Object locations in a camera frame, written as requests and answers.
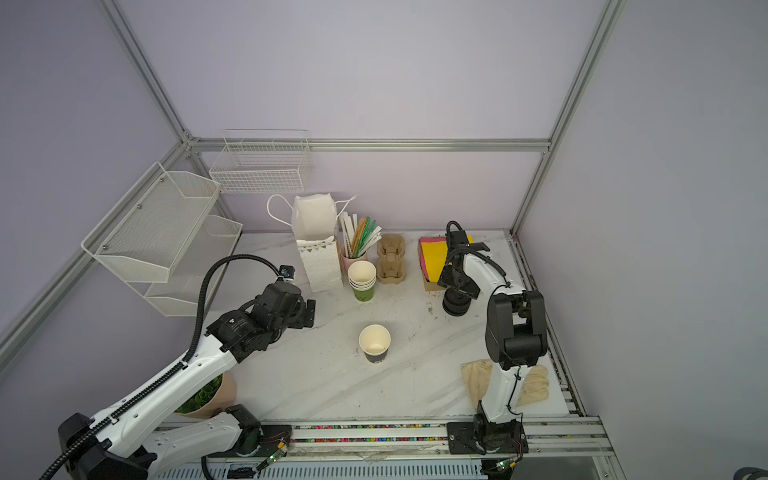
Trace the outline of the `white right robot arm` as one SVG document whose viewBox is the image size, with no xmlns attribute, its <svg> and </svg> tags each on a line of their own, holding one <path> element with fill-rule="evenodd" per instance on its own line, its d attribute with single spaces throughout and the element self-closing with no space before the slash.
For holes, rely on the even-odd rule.
<svg viewBox="0 0 768 480">
<path fill-rule="evenodd" d="M 460 317 L 474 300 L 486 296 L 484 339 L 493 362 L 486 393 L 469 424 L 471 429 L 461 430 L 459 423 L 448 427 L 451 450 L 487 454 L 511 447 L 515 453 L 525 453 L 518 402 L 526 377 L 548 351 L 543 295 L 515 286 L 491 258 L 489 247 L 470 242 L 455 220 L 446 225 L 446 245 L 446 260 L 438 279 L 438 285 L 445 289 L 443 310 Z"/>
</svg>

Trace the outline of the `stack of black cup lids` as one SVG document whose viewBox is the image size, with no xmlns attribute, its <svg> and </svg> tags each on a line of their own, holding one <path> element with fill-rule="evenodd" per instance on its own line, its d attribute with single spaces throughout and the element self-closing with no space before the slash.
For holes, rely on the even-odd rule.
<svg viewBox="0 0 768 480">
<path fill-rule="evenodd" d="M 444 293 L 442 300 L 443 310 L 450 316 L 461 317 L 465 315 L 472 302 L 472 297 L 461 292 L 460 290 L 451 288 L 447 289 Z"/>
</svg>

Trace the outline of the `brown pulp cup carrier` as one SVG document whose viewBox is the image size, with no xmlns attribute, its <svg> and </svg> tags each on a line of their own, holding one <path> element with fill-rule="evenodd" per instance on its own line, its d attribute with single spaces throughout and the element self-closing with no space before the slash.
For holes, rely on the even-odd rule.
<svg viewBox="0 0 768 480">
<path fill-rule="evenodd" d="M 401 284 L 406 279 L 404 255 L 405 238 L 399 234 L 385 234 L 377 244 L 377 279 L 383 284 Z"/>
</svg>

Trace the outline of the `bundle of wrapped straws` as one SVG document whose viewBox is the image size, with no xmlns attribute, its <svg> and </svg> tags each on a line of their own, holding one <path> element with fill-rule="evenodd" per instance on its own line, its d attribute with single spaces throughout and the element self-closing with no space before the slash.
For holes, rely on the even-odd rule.
<svg viewBox="0 0 768 480">
<path fill-rule="evenodd" d="M 341 233 L 341 252 L 349 259 L 360 259 L 382 238 L 382 227 L 371 217 L 342 212 L 337 218 Z"/>
</svg>

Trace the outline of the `stack of green paper cups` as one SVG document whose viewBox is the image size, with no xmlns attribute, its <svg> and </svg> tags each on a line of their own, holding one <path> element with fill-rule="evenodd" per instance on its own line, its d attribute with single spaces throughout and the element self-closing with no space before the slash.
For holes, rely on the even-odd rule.
<svg viewBox="0 0 768 480">
<path fill-rule="evenodd" d="M 347 276 L 358 301 L 367 302 L 373 298 L 377 281 L 377 270 L 373 263 L 365 260 L 354 262 L 348 268 Z"/>
</svg>

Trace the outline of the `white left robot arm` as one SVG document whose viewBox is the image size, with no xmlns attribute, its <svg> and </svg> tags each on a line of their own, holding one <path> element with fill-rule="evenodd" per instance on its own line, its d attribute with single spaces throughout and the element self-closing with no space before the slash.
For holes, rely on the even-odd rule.
<svg viewBox="0 0 768 480">
<path fill-rule="evenodd" d="M 310 328 L 315 303 L 294 284 L 294 269 L 281 265 L 263 292 L 239 308 L 204 323 L 209 284 L 227 256 L 204 276 L 187 352 L 127 397 L 93 416 L 76 413 L 58 428 L 60 456 L 43 473 L 65 468 L 73 479 L 148 479 L 196 458 L 219 452 L 254 454 L 264 443 L 261 423 L 243 405 L 162 433 L 170 414 L 255 351 L 264 351 L 289 328 Z"/>
</svg>

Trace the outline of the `beige work glove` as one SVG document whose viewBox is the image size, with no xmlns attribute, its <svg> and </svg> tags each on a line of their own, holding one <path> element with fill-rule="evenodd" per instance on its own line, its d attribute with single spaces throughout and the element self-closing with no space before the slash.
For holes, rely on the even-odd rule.
<svg viewBox="0 0 768 480">
<path fill-rule="evenodd" d="M 486 394 L 492 366 L 490 359 L 465 363 L 461 366 L 461 375 L 464 381 L 470 403 L 476 407 Z M 549 398 L 549 370 L 542 365 L 537 365 L 526 376 L 522 385 L 522 393 L 518 397 L 516 407 L 538 403 Z"/>
</svg>

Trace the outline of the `white paper gift bag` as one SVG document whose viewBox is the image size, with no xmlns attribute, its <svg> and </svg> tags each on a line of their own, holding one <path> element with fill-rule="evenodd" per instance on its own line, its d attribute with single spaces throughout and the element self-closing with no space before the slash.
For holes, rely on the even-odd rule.
<svg viewBox="0 0 768 480">
<path fill-rule="evenodd" d="M 281 199 L 291 209 L 291 219 L 283 220 L 271 212 L 274 199 Z M 267 213 L 273 219 L 290 226 L 297 250 L 314 293 L 342 287 L 342 270 L 336 239 L 337 223 L 348 204 L 355 200 L 336 201 L 330 193 L 296 196 L 293 204 L 281 194 L 267 200 Z"/>
</svg>

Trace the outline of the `white mesh two-tier shelf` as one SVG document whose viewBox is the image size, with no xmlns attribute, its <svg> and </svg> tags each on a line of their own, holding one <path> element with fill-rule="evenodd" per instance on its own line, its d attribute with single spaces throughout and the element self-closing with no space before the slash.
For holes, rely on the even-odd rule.
<svg viewBox="0 0 768 480">
<path fill-rule="evenodd" d="M 220 184 L 152 165 L 81 242 L 96 262 L 165 317 L 193 317 L 210 266 L 242 224 L 215 212 Z"/>
</svg>

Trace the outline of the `black paper cup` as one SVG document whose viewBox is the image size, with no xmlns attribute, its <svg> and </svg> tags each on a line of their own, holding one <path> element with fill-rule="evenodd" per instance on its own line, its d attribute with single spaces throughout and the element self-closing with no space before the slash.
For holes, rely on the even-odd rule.
<svg viewBox="0 0 768 480">
<path fill-rule="evenodd" d="M 366 326 L 359 334 L 358 346 L 370 363 L 383 361 L 391 346 L 389 330 L 380 324 Z"/>
</svg>

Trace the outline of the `pink straw holder cup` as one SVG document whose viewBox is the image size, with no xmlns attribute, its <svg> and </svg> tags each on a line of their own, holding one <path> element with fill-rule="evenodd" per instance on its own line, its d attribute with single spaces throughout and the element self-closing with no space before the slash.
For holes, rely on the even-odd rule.
<svg viewBox="0 0 768 480">
<path fill-rule="evenodd" d="M 354 264 L 354 263 L 356 263 L 358 261 L 367 261 L 368 260 L 367 254 L 363 254 L 359 258 L 348 258 L 345 255 L 343 250 L 341 250 L 339 252 L 339 258 L 340 258 L 340 264 L 341 264 L 341 272 L 342 272 L 342 276 L 343 276 L 344 280 L 346 280 L 348 278 L 348 270 L 349 270 L 349 267 L 352 264 Z"/>
</svg>

